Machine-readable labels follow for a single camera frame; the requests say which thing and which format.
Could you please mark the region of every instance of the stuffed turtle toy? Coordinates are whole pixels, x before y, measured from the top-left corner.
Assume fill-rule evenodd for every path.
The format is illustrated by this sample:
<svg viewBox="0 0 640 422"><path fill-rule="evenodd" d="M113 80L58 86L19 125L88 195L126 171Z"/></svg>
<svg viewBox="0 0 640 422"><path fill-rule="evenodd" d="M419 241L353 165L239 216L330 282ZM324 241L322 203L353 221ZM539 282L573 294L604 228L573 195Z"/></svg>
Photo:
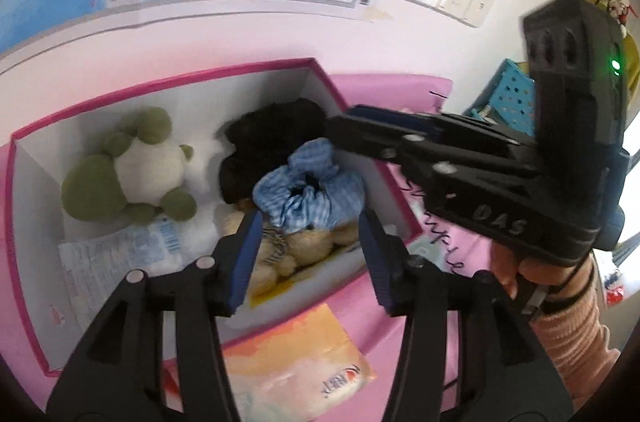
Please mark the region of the stuffed turtle toy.
<svg viewBox="0 0 640 422"><path fill-rule="evenodd" d="M193 148L172 141L171 118L158 107L145 109L107 136L103 153L90 155L62 183L62 205L75 219L109 222L121 214L145 225L160 213L175 221L196 214L196 202L184 189Z"/></svg>

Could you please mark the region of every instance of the plastic bag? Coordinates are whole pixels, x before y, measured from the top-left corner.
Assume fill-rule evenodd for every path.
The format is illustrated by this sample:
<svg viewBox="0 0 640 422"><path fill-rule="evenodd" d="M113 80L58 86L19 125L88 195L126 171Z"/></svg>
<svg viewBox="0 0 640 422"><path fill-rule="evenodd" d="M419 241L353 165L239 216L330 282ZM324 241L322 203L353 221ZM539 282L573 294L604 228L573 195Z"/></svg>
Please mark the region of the plastic bag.
<svg viewBox="0 0 640 422"><path fill-rule="evenodd" d="M376 376L326 304L223 350L243 422L307 422ZM167 405L181 408L177 369Z"/></svg>

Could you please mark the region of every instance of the blue gripper pad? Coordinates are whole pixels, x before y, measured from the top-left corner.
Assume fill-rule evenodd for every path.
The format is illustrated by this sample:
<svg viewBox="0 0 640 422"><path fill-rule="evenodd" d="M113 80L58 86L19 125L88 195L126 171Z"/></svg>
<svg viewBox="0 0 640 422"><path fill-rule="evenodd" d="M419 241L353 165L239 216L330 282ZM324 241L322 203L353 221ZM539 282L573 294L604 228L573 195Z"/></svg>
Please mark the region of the blue gripper pad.
<svg viewBox="0 0 640 422"><path fill-rule="evenodd" d="M384 307L389 315L400 315L396 286L404 275L403 262L399 247L394 246L394 238L385 233L380 219L372 211L365 209L358 220L360 245L367 261L378 304ZM402 250L406 252L400 239L397 239Z"/></svg>
<svg viewBox="0 0 640 422"><path fill-rule="evenodd" d="M389 126L397 126L399 128L419 131L428 136L433 141L437 141L438 130L430 124L428 117L420 117L412 113L396 112L394 110L386 110L376 107L368 107L358 105L347 110L346 115L349 117L358 117L367 119L377 123L385 123Z"/></svg>
<svg viewBox="0 0 640 422"><path fill-rule="evenodd" d="M247 213L232 238L234 245L239 246L236 248L236 259L228 270L228 296L225 304L230 313L235 312L242 304L249 287L249 278L262 241L262 214L259 211Z"/></svg>

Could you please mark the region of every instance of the tan plush toy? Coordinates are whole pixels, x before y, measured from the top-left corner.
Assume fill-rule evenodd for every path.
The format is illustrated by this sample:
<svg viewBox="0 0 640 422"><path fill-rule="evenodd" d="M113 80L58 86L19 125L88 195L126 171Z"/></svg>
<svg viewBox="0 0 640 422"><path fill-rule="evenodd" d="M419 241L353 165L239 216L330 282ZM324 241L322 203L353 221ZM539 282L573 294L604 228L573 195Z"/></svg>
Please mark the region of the tan plush toy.
<svg viewBox="0 0 640 422"><path fill-rule="evenodd" d="M235 234L243 217L242 211L231 213L225 221L225 234ZM297 267L298 262L289 254L283 237L265 223L247 293L249 296L266 294L277 285L280 277L289 277Z"/></svg>
<svg viewBox="0 0 640 422"><path fill-rule="evenodd" d="M225 221L225 234L235 234L243 217L242 211L231 213ZM326 258L335 245L351 245L357 241L358 222L350 222L334 231L306 229L286 236L265 222L248 294L251 297L266 294L281 278L291 276L299 267Z"/></svg>
<svg viewBox="0 0 640 422"><path fill-rule="evenodd" d="M312 265L331 253L334 245L351 245L358 241L358 222L349 222L333 231L326 229L304 229L284 239L290 254L300 267Z"/></svg>

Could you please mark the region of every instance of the screw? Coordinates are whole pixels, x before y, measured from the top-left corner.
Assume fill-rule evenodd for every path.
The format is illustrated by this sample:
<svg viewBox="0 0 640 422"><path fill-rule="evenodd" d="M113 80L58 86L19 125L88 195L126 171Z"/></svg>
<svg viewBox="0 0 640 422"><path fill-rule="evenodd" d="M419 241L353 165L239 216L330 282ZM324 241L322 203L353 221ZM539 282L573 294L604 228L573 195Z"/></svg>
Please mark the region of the screw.
<svg viewBox="0 0 640 422"><path fill-rule="evenodd" d="M200 256L196 260L196 267L198 269L210 269L216 264L216 260L211 256Z"/></svg>
<svg viewBox="0 0 640 422"><path fill-rule="evenodd" d="M405 141L409 141L409 142L422 142L424 141L424 137L421 135L416 135L415 133L408 133L406 135L403 135L402 138Z"/></svg>
<svg viewBox="0 0 640 422"><path fill-rule="evenodd" d="M392 147L386 147L380 152L380 157L382 158L394 158L398 155L398 152Z"/></svg>
<svg viewBox="0 0 640 422"><path fill-rule="evenodd" d="M491 272L489 272L489 271L478 271L476 273L476 279L480 283L485 283L487 285L493 283L494 280L495 280L494 275L491 274Z"/></svg>
<svg viewBox="0 0 640 422"><path fill-rule="evenodd" d="M453 175L458 170L449 162L439 162L433 165L433 171L442 173L443 175Z"/></svg>
<svg viewBox="0 0 640 422"><path fill-rule="evenodd" d="M140 269L134 269L127 274L127 281L129 283L140 283L145 277L145 273Z"/></svg>
<svg viewBox="0 0 640 422"><path fill-rule="evenodd" d="M419 255L409 255L409 257L406 259L406 264L409 267L413 267L414 269L421 269L425 266L426 263L427 259Z"/></svg>

